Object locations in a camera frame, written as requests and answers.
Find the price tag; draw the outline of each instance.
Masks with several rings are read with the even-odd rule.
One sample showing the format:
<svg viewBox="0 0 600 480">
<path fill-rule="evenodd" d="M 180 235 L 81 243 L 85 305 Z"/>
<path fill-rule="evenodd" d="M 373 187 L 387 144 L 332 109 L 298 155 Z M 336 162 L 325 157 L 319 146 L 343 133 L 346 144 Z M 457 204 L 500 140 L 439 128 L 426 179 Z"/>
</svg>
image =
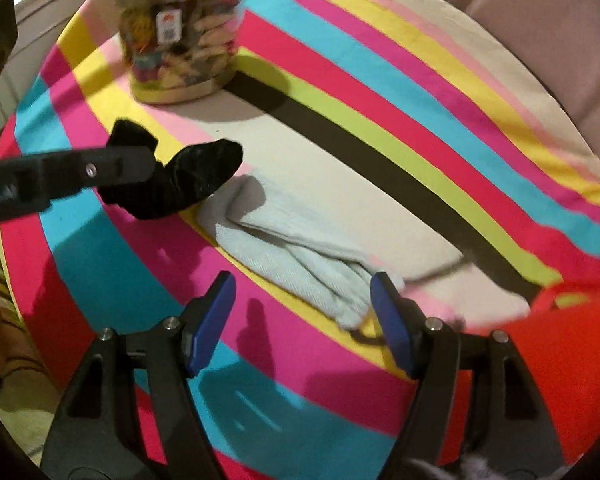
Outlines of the price tag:
<svg viewBox="0 0 600 480">
<path fill-rule="evenodd" d="M 159 12 L 155 17 L 155 28 L 158 31 L 158 43 L 177 43 L 182 39 L 182 11 L 169 9 Z"/>
</svg>

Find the black sock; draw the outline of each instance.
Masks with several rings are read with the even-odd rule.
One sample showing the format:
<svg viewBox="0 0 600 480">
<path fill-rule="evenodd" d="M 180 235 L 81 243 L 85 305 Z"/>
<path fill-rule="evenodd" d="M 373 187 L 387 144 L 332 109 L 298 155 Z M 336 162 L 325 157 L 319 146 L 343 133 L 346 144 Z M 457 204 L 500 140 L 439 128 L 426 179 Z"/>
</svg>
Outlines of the black sock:
<svg viewBox="0 0 600 480">
<path fill-rule="evenodd" d="M 147 146 L 155 151 L 158 140 L 129 120 L 116 121 L 107 146 Z M 151 179 L 138 184 L 103 186 L 98 193 L 106 204 L 116 204 L 139 220 L 162 218 L 208 198 L 227 182 L 242 164 L 242 146 L 220 139 L 180 150 L 164 166 L 155 165 Z"/>
</svg>

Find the folded sock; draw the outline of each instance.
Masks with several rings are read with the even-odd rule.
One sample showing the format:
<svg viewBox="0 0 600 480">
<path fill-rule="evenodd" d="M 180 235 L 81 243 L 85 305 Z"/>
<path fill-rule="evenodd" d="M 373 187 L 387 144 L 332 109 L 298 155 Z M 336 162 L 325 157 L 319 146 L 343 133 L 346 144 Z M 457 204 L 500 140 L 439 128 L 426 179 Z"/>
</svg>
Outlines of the folded sock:
<svg viewBox="0 0 600 480">
<path fill-rule="evenodd" d="M 146 146 L 155 151 L 158 140 L 129 120 L 116 121 L 107 146 Z M 204 200 L 227 182 L 242 164 L 242 146 L 227 139 L 194 144 L 168 163 L 155 166 L 151 179 L 122 186 L 101 186 L 108 205 L 119 205 L 139 220 L 162 218 Z"/>
<path fill-rule="evenodd" d="M 326 218 L 261 173 L 231 179 L 198 210 L 198 222 L 248 269 L 355 329 L 370 309 L 380 269 Z M 396 287 L 404 285 L 393 277 Z"/>
</svg>

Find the red bag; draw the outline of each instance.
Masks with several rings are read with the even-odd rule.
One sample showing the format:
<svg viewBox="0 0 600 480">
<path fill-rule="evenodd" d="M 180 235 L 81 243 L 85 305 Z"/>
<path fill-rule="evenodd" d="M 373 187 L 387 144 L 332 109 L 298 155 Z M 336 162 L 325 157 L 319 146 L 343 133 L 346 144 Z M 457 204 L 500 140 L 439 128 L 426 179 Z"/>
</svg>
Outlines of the red bag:
<svg viewBox="0 0 600 480">
<path fill-rule="evenodd" d="M 558 309 L 564 293 L 588 300 Z M 600 283 L 559 283 L 543 290 L 531 314 L 503 327 L 544 397 L 567 463 L 600 436 Z"/>
</svg>

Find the white wall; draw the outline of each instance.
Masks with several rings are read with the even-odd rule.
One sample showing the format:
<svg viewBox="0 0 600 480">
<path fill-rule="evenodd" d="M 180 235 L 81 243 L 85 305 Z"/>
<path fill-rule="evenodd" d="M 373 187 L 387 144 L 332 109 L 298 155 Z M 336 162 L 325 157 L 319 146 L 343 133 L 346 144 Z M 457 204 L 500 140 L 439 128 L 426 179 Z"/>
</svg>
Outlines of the white wall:
<svg viewBox="0 0 600 480">
<path fill-rule="evenodd" d="M 0 78 L 0 131 L 85 0 L 15 0 L 18 41 Z"/>
</svg>

